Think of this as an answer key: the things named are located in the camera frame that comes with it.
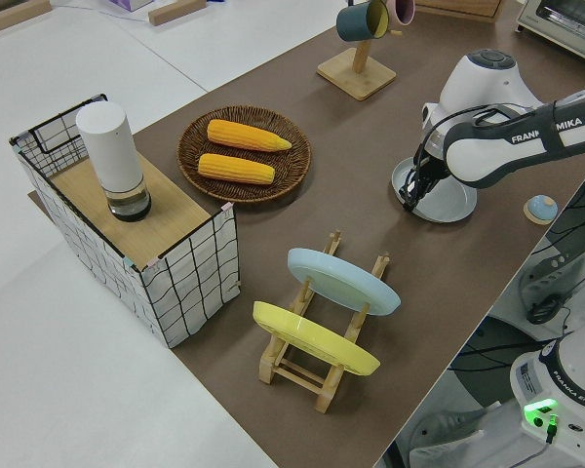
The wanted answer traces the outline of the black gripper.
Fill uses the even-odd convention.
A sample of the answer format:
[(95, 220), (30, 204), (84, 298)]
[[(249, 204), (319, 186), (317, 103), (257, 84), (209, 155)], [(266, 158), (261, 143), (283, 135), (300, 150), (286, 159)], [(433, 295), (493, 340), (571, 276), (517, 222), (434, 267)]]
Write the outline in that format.
[(415, 187), (402, 188), (403, 207), (406, 211), (412, 211), (440, 182), (449, 177), (449, 170), (445, 162), (434, 157), (422, 145), (419, 145), (413, 157), (415, 171)]

